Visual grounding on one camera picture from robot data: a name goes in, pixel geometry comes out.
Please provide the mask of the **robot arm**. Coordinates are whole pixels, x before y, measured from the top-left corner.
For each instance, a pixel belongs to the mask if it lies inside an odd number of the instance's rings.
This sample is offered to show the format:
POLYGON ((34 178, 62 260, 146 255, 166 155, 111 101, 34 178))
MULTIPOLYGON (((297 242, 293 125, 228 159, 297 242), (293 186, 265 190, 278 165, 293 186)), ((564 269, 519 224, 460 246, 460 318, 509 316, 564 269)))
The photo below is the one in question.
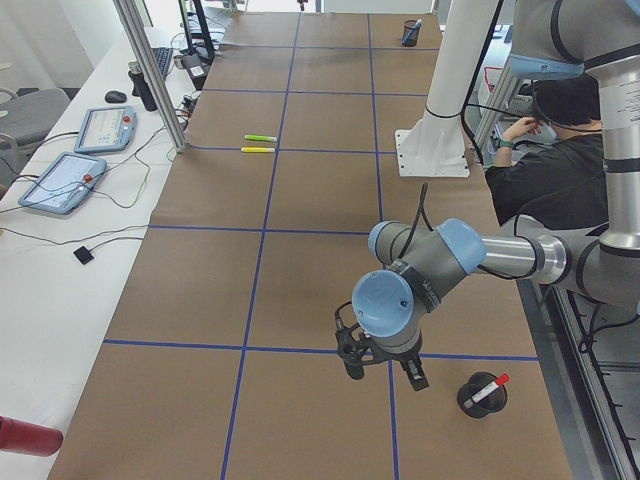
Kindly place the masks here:
POLYGON ((609 305, 639 306, 639 5, 520 1, 514 21, 517 77, 587 73, 598 82, 608 228, 591 237, 528 222, 484 237, 458 219, 431 229, 376 225, 368 244, 382 267, 354 287, 354 325, 336 327, 338 355, 355 380, 366 366, 395 360, 415 390, 425 388, 421 318, 472 273, 529 278, 609 305))

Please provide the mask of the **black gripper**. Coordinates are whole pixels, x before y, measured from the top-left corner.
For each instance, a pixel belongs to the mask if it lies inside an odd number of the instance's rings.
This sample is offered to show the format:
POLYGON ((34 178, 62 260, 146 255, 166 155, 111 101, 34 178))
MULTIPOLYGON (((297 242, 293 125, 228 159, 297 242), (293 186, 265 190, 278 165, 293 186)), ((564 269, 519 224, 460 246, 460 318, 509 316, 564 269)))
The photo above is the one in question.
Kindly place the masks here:
POLYGON ((419 358, 422 345, 422 339, 418 339, 411 347, 388 347, 373 341, 371 352, 375 363, 387 360, 400 362, 411 387, 418 392, 430 386, 419 358))

